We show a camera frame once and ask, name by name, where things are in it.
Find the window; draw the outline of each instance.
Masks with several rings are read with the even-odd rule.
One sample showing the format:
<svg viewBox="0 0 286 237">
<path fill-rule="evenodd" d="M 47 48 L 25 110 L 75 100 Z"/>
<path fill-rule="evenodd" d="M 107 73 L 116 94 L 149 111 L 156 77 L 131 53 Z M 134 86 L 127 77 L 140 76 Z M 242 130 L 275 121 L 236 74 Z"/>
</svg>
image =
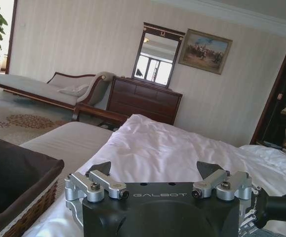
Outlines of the window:
<svg viewBox="0 0 286 237">
<path fill-rule="evenodd" d="M 135 77 L 166 85 L 172 68 L 172 61 L 140 55 Z"/>
</svg>

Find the picture frame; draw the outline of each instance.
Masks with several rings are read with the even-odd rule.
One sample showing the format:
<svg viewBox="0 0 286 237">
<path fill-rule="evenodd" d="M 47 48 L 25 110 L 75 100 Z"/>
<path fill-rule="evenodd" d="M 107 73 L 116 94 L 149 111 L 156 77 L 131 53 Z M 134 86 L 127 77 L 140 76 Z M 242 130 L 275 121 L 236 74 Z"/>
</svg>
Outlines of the picture frame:
<svg viewBox="0 0 286 237">
<path fill-rule="evenodd" d="M 232 42 L 231 39 L 188 29 L 178 63 L 221 75 Z"/>
</svg>

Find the ceiling molding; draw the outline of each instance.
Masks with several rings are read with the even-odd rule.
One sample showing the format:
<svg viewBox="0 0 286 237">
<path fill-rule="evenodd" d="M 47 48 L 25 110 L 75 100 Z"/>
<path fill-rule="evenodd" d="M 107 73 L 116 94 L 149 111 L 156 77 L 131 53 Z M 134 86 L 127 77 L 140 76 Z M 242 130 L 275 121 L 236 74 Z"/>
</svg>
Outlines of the ceiling molding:
<svg viewBox="0 0 286 237">
<path fill-rule="evenodd" d="M 211 0 L 152 0 L 286 37 L 286 20 Z"/>
</svg>

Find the satin bedding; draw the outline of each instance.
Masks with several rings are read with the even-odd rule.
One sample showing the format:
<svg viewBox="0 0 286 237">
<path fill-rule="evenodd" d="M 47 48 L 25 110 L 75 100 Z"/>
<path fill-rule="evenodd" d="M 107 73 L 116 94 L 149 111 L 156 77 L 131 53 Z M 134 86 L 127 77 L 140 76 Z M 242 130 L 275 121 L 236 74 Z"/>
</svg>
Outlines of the satin bedding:
<svg viewBox="0 0 286 237">
<path fill-rule="evenodd" d="M 273 155 L 273 149 L 257 148 L 236 148 L 132 115 L 78 172 L 85 174 L 93 164 L 111 161 L 111 177 L 121 182 L 194 182 L 201 180 L 196 169 L 196 162 L 201 160 L 216 163 L 231 173 L 247 171 L 253 183 L 262 186 L 269 195 L 286 194 L 286 156 Z M 286 236 L 286 223 L 271 221 L 266 229 Z M 81 237 L 83 234 L 65 207 L 62 194 L 24 236 Z"/>
</svg>

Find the patterned rug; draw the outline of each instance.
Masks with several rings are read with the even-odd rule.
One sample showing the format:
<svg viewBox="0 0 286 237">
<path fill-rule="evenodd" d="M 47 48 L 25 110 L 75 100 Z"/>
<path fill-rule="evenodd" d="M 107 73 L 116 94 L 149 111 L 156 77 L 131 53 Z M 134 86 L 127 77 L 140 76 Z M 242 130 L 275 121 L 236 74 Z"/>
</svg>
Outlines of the patterned rug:
<svg viewBox="0 0 286 237">
<path fill-rule="evenodd" d="M 0 89 L 0 139 L 20 145 L 65 123 L 72 111 Z M 81 114 L 82 122 L 98 125 L 100 119 Z"/>
</svg>

